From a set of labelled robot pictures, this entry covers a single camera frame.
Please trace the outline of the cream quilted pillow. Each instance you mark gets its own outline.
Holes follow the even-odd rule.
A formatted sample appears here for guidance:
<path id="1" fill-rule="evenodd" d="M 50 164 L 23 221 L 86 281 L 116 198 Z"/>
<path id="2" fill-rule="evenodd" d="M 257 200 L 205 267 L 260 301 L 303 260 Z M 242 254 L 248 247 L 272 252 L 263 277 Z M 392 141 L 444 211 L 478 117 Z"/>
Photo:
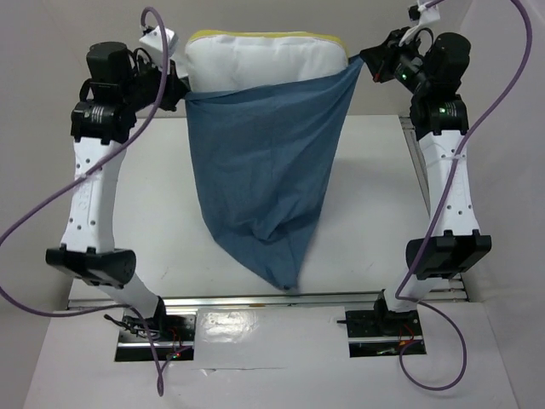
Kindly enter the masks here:
<path id="1" fill-rule="evenodd" d="M 186 43 L 191 90 L 223 92 L 328 77 L 348 65 L 338 37 L 312 32 L 201 30 Z"/>

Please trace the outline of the blue fabric pillowcase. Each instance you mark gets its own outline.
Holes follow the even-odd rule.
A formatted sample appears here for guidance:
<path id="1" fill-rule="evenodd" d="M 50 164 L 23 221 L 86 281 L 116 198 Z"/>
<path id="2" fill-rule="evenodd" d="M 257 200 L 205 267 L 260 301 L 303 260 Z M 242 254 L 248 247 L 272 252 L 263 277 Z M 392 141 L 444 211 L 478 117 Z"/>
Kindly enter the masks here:
<path id="1" fill-rule="evenodd" d="M 281 291 L 298 286 L 363 64 L 354 56 L 328 77 L 186 97 L 204 223 Z"/>

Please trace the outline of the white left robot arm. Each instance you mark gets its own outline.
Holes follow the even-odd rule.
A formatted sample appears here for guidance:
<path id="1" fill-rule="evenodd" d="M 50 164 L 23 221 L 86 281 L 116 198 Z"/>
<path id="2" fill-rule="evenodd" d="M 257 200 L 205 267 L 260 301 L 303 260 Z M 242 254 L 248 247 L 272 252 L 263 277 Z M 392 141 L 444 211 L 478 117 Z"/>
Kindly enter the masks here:
<path id="1" fill-rule="evenodd" d="M 71 114 L 77 186 L 60 245 L 46 251 L 46 263 L 129 305 L 119 326 L 150 340 L 181 334 L 183 321 L 170 318 L 164 300 L 138 277 L 136 255 L 116 247 L 113 212 L 125 145 L 136 114 L 146 107 L 174 111 L 187 88 L 170 59 L 168 40 L 142 37 L 129 50 L 104 42 L 86 55 L 90 77 Z"/>

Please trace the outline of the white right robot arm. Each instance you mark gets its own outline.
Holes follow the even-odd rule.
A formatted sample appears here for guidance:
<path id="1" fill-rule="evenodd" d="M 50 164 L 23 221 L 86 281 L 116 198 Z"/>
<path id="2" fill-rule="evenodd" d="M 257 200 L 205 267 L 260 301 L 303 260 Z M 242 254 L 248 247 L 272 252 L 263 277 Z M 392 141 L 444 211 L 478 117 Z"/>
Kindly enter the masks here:
<path id="1" fill-rule="evenodd" d="M 480 232 L 470 193 L 467 149 L 468 111 L 458 90 L 470 62 L 470 42 L 446 32 L 419 52 L 420 30 L 403 27 L 360 56 L 377 83 L 399 81 L 412 95 L 410 121 L 427 176 L 430 222 L 425 236 L 405 249 L 407 272 L 375 301 L 376 331 L 398 335 L 416 318 L 417 303 L 441 281 L 468 271 L 491 251 Z"/>

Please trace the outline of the aluminium table edge rail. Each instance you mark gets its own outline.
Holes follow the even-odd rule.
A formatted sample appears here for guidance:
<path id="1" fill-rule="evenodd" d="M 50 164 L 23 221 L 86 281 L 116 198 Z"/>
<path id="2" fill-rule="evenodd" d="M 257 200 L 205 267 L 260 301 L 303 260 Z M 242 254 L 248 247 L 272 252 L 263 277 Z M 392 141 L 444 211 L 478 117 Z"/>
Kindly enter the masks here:
<path id="1" fill-rule="evenodd" d="M 280 306 L 318 306 L 318 305 L 356 305 L 372 304 L 378 293 L 323 293 L 302 296 L 262 296 L 262 297 L 182 297 L 165 298 L 167 309 L 173 308 L 256 308 Z M 425 301 L 429 302 L 467 302 L 468 294 L 463 288 L 439 289 L 428 293 Z M 69 310 L 94 308 L 107 305 L 106 299 L 70 300 Z"/>

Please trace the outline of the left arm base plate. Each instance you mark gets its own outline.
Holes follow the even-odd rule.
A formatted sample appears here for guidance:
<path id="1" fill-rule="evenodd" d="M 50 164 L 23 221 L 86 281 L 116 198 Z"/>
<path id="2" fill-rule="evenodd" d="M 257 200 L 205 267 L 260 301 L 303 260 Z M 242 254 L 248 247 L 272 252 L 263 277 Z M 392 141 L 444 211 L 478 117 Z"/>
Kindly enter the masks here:
<path id="1" fill-rule="evenodd" d="M 168 316 L 163 330 L 150 325 L 160 362 L 193 360 L 196 318 L 195 313 L 174 314 Z M 125 315 L 122 319 L 110 317 L 109 320 L 119 328 L 116 362 L 153 361 L 150 343 L 140 321 Z"/>

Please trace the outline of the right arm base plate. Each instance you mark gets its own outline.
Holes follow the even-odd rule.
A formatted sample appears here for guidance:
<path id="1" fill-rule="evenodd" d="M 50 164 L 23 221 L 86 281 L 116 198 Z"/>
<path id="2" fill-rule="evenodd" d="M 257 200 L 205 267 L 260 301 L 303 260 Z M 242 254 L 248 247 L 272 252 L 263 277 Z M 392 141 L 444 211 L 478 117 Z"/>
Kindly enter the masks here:
<path id="1" fill-rule="evenodd" d="M 351 358 L 426 354 L 420 317 L 416 311 L 402 313 L 400 320 L 383 320 L 375 310 L 347 310 L 336 321 L 347 332 Z"/>

